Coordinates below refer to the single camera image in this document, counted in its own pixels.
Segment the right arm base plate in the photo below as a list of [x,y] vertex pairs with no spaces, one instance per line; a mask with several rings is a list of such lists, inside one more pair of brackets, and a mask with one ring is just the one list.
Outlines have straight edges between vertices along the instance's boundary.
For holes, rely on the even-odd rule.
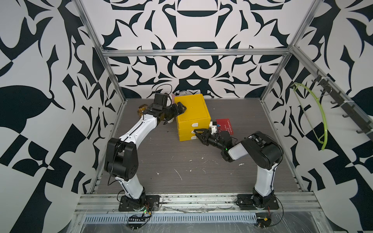
[[279,202],[274,194],[262,197],[259,194],[238,194],[236,205],[241,210],[278,210]]

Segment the black wall hook rack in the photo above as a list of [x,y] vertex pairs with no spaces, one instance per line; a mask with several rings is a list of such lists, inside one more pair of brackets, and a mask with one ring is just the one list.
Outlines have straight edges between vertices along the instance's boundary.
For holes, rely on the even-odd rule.
[[358,127],[357,134],[365,134],[371,141],[373,140],[373,120],[352,100],[335,82],[322,73],[316,71],[316,78],[313,83],[322,87],[321,96],[330,96],[331,104],[340,107],[345,114],[344,118],[350,118]]

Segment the brown plaid cloth item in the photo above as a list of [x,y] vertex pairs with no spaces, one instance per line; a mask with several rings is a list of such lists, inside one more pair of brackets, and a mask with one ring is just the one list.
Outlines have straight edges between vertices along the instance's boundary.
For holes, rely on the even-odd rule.
[[148,105],[147,105],[147,104],[143,104],[143,105],[141,105],[141,106],[138,108],[138,110],[137,110],[138,115],[139,115],[140,117],[143,116],[144,111],[147,110],[147,109],[148,109]]

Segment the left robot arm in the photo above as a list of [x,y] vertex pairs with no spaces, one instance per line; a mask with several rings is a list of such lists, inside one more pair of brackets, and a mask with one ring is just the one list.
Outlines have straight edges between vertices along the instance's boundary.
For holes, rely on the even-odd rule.
[[167,124],[186,110],[182,103],[173,103],[170,95],[157,93],[153,103],[141,111],[139,121],[126,134],[108,141],[104,169],[120,184],[129,203],[145,205],[145,189],[137,177],[138,147],[161,122]]

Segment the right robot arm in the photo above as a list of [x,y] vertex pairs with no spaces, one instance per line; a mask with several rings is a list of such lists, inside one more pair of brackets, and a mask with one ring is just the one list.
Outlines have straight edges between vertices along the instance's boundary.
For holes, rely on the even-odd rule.
[[265,209],[277,204],[274,178],[284,152],[274,139],[257,131],[234,143],[227,131],[212,133],[209,129],[196,129],[194,133],[202,144],[220,149],[222,158],[227,162],[234,162],[245,156],[250,156],[255,162],[257,175],[253,193],[238,195],[236,204],[241,209]]

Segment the red postcard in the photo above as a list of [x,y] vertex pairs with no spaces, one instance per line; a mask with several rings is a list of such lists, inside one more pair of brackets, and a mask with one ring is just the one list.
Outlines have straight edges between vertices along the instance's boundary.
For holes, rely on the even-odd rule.
[[230,135],[233,135],[233,128],[228,118],[216,119],[216,123],[219,131],[227,131]]

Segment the yellow plastic drawer cabinet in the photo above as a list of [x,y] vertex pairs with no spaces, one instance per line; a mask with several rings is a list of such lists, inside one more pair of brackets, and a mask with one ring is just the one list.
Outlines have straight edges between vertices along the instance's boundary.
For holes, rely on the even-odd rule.
[[186,107],[185,112],[176,117],[180,142],[196,139],[196,129],[209,128],[211,116],[202,94],[177,96],[174,100]]

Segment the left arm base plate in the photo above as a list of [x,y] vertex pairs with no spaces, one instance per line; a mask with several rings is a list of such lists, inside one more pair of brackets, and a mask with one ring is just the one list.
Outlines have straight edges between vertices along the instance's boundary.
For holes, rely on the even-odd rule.
[[124,195],[119,201],[119,212],[144,211],[145,209],[152,211],[159,207],[159,203],[159,195],[141,195],[137,200]]

